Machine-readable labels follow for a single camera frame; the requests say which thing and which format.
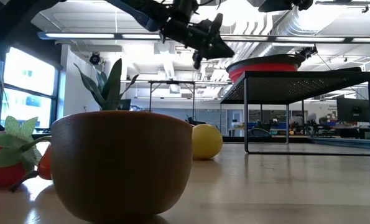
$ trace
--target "ceiling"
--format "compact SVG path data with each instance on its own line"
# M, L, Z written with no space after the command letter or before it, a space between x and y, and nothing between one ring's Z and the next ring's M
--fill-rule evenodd
M198 10L200 15L194 15L192 21L213 19L216 13L220 12L224 15L221 28L223 34L275 34L278 31L277 28L285 21L283 18L289 16L290 13L260 13L252 5L258 5L261 2L257 0L226 0L221 3L218 10L216 10L217 6L214 5L202 6ZM361 6L338 8L312 6L309 10L302 11L303 19L300 20L299 24L305 31L308 31L306 34L310 32L307 29L313 29L315 35L370 35L370 9L367 13L362 13L363 9L364 7ZM147 32L129 14L100 0L68 0L58 3L50 9L40 12L32 20L32 23L46 32ZM85 55L84 57L89 57L92 51L98 49L104 49L101 56L106 60L114 61L119 57L126 57L132 66L137 68L136 72L141 74L157 74L159 71L167 71L168 65L172 65L175 74L182 74L181 78L186 78L183 74L189 74L182 71L195 72L192 66L192 52L177 51L175 49L180 44L171 43L170 48L173 48L174 54L164 55L159 52L155 43L155 41L142 40L69 42L72 45L72 50ZM205 62L206 64L201 67L198 75L189 75L187 79L191 80L196 77L201 81L206 81L207 78L211 81L225 81L228 79L227 74L221 75L219 72L219 75L216 75L217 73L214 75L214 70L225 69L236 60L248 58L253 52L264 50L264 45L257 43L229 43L229 46L236 52L234 59ZM284 48L284 52L294 52L296 49L296 47ZM300 70L323 71L360 66L370 61L370 45L317 44L317 49L319 56L314 55L308 59Z

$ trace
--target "window frame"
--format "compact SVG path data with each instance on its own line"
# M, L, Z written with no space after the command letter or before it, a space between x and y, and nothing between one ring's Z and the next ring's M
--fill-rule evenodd
M36 56L31 55L27 52L24 52L24 53L26 53L26 54L28 54L32 57L36 57ZM56 66L52 65L55 68L55 79L53 81L53 93L52 93L52 95L48 95L48 94L45 94L45 93L40 93L40 92L37 92L37 91L29 90L29 89L26 89L26 88L21 88L21 87L15 86L15 85L7 84L7 83L3 83L3 85L2 85L1 80L3 80L3 78L4 78L5 64L6 64L6 55L3 55L3 57L0 58L0 122L1 122L1 112L2 112L2 100L3 100L3 97L4 97L4 91L2 89L2 86L3 86L6 89L17 90L17 91L21 91L21 92L24 92L24 93L34 95L34 96L41 96L41 97L45 97L45 98L50 98L51 99L51 107L50 107L49 128L51 128L52 123L54 121L56 121L56 119L57 119L58 90L59 90L59 85L60 85L59 80L60 80L60 74L61 74L61 69L62 68L57 68Z

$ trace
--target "black metal table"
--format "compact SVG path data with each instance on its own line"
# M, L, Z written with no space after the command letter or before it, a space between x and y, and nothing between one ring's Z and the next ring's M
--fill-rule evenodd
M286 144L288 144L289 104L364 82L368 82L370 107L370 72L244 72L222 98L221 105L244 104L244 150L249 154L370 156L370 154L250 152L248 150L248 105L285 105Z

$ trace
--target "yellow ball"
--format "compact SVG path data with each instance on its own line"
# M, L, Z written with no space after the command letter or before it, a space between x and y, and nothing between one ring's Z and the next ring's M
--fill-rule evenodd
M222 149L223 139L220 131L209 124L193 127L193 159L209 159Z

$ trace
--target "wooden bowl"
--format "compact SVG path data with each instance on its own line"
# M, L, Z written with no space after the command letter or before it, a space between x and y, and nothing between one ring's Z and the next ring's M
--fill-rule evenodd
M192 126L161 114L100 111L52 125L52 179L74 216L151 216L180 198L192 166Z

